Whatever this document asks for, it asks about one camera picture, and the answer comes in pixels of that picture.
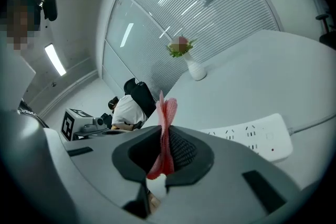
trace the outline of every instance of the ceiling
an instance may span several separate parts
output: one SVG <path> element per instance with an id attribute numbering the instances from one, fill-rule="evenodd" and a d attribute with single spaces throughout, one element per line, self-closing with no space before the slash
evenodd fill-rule
<path id="1" fill-rule="evenodd" d="M 28 87 L 24 100 L 34 109 L 34 102 L 38 100 L 40 93 L 51 87 L 56 82 L 58 87 L 66 87 L 80 79 L 86 73 L 95 70 L 90 57 L 90 46 L 94 46 L 90 23 L 90 11 L 94 3 L 92 0 L 56 0 L 58 17 L 55 21 L 44 20 L 41 13 L 41 28 L 30 44 L 29 49 L 22 51 L 22 56 L 36 71 L 35 78 Z M 67 73 L 59 76 L 53 64 L 47 57 L 44 47 L 50 43 L 54 44 L 56 53 Z M 39 104 L 38 108 L 46 106 L 56 96 L 49 96 Z"/>

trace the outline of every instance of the white table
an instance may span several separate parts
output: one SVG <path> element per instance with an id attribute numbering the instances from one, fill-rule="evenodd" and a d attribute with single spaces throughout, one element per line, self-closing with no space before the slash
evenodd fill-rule
<path id="1" fill-rule="evenodd" d="M 165 97 L 177 98 L 173 125 L 202 130 L 279 113 L 287 127 L 296 127 L 336 110 L 336 51 L 314 40 L 261 30 L 203 65 L 203 80 L 186 72 Z M 294 134 L 293 154 L 276 164 L 301 188 L 321 177 L 335 123 Z M 157 124 L 154 112 L 144 127 Z"/>

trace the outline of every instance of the white vase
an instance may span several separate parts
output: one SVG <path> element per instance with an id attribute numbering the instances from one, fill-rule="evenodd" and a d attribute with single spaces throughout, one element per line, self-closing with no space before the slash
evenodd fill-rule
<path id="1" fill-rule="evenodd" d="M 190 75 L 194 80 L 204 79 L 206 76 L 206 71 L 204 67 L 201 66 L 195 59 L 189 54 L 189 52 L 183 55 L 184 60 L 186 61 L 189 69 Z"/>

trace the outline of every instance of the power outlet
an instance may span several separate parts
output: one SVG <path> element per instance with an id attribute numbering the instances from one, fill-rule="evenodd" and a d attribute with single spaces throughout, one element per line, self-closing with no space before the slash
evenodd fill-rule
<path id="1" fill-rule="evenodd" d="M 280 114 L 201 132 L 243 144 L 270 162 L 281 161 L 293 151 L 287 127 Z"/>

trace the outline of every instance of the green leaves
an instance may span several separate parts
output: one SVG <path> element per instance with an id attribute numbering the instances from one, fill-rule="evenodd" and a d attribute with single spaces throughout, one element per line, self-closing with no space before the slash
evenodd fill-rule
<path id="1" fill-rule="evenodd" d="M 180 52 L 180 51 L 175 51 L 171 44 L 168 45 L 166 48 L 167 50 L 169 51 L 169 55 L 172 56 L 173 58 L 175 57 L 181 57 L 183 56 L 184 54 L 186 54 L 190 49 L 192 49 L 194 46 L 192 45 L 194 42 L 196 41 L 196 39 L 193 39 L 193 40 L 190 40 L 188 41 L 187 43 L 187 46 L 186 46 L 186 49 L 184 52 Z"/>

